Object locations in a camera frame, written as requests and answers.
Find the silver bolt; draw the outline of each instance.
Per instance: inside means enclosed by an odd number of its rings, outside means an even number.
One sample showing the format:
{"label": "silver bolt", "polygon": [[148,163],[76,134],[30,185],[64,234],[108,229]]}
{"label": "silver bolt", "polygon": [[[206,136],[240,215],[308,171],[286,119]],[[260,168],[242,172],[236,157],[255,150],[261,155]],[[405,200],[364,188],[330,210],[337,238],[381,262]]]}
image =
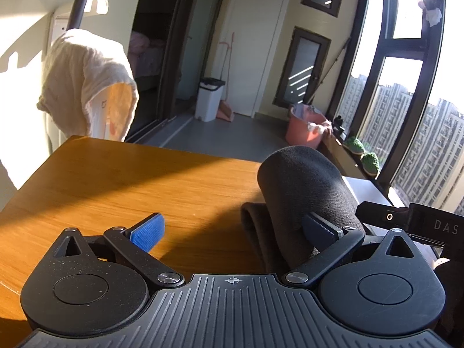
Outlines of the silver bolt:
{"label": "silver bolt", "polygon": [[180,275],[174,272],[163,272],[158,275],[158,281],[163,284],[176,284],[180,281]]}
{"label": "silver bolt", "polygon": [[303,284],[309,280],[308,275],[302,272],[290,272],[285,275],[285,280],[292,284]]}

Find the ribbed black plate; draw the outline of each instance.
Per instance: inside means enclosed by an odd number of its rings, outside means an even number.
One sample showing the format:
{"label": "ribbed black plate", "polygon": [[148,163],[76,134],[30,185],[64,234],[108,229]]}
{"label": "ribbed black plate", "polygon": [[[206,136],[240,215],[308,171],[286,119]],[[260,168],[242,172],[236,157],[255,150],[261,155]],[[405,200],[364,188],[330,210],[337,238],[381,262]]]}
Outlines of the ribbed black plate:
{"label": "ribbed black plate", "polygon": [[194,275],[161,290],[132,324],[105,336],[68,339],[34,332],[26,348],[447,347],[431,331],[398,339],[354,333],[327,317],[311,292],[273,275]]}

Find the black trash can lid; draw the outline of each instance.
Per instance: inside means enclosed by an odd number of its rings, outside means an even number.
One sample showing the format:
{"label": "black trash can lid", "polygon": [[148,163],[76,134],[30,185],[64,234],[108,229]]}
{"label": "black trash can lid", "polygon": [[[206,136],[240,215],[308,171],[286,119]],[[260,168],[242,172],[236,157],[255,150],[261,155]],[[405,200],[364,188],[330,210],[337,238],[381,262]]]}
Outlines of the black trash can lid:
{"label": "black trash can lid", "polygon": [[200,82],[204,83],[205,85],[211,85],[211,86],[224,86],[226,84],[225,81],[218,80],[217,78],[212,78],[212,77],[200,78]]}

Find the broom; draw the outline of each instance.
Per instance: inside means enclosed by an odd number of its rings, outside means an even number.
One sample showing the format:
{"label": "broom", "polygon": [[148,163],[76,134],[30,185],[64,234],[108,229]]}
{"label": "broom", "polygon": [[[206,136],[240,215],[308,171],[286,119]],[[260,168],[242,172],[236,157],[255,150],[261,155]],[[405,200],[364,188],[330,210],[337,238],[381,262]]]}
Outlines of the broom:
{"label": "broom", "polygon": [[227,99],[229,97],[229,77],[230,77],[230,69],[231,69],[232,46],[233,46],[234,34],[235,33],[232,33],[232,40],[231,40],[231,45],[230,46],[229,46],[229,43],[227,43],[225,41],[221,42],[221,44],[226,44],[227,45],[226,56],[224,57],[224,63],[222,64],[222,69],[221,69],[221,76],[220,76],[221,80],[222,80],[222,72],[224,71],[224,66],[226,64],[227,53],[229,52],[229,48],[230,48],[231,51],[229,53],[229,67],[227,69],[226,100],[223,101],[221,99],[221,101],[219,102],[219,108],[217,109],[218,112],[216,113],[216,118],[225,120],[226,122],[232,122],[233,117],[234,117],[234,113],[233,113],[231,107],[229,106],[229,104],[227,103]]}

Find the green fuzzy slipper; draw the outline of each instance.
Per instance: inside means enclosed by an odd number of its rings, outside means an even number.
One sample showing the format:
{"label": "green fuzzy slipper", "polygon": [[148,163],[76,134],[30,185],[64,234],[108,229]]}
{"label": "green fuzzy slipper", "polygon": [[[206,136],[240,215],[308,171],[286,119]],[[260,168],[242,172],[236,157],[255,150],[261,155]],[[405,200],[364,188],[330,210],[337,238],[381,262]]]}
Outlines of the green fuzzy slipper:
{"label": "green fuzzy slipper", "polygon": [[371,177],[376,177],[379,174],[380,164],[377,154],[367,153],[361,157],[362,167],[364,171]]}
{"label": "green fuzzy slipper", "polygon": [[364,145],[354,136],[351,136],[349,139],[345,140],[343,142],[343,146],[357,156],[364,154]]}

